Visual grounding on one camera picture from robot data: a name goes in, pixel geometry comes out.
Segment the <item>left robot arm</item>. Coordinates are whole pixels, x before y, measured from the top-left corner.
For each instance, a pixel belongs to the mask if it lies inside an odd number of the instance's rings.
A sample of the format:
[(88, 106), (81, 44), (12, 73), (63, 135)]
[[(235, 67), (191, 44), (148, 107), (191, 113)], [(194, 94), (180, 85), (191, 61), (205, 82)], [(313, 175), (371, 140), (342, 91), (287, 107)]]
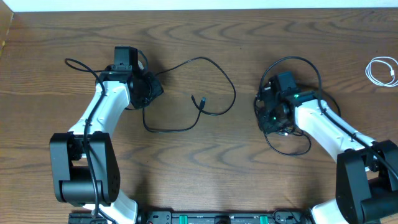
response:
[(143, 109), (163, 94), (160, 82), (141, 63), (143, 53), (128, 46), (114, 49), (114, 62), (104, 70), (87, 65), (94, 75), (95, 95), (81, 118), (65, 133), (50, 138), (55, 198), (91, 210), (108, 223), (142, 223), (138, 204), (121, 190), (121, 174), (111, 138), (123, 111)]

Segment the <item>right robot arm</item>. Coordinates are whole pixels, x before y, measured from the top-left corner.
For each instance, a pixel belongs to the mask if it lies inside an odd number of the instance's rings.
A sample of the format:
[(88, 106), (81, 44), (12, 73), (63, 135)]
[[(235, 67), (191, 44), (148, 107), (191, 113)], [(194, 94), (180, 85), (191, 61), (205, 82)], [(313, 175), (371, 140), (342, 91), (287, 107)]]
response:
[(336, 162), (335, 198), (310, 209), (312, 223), (379, 223), (397, 214), (397, 144), (355, 130), (291, 72), (262, 81), (254, 102), (265, 135), (311, 136)]

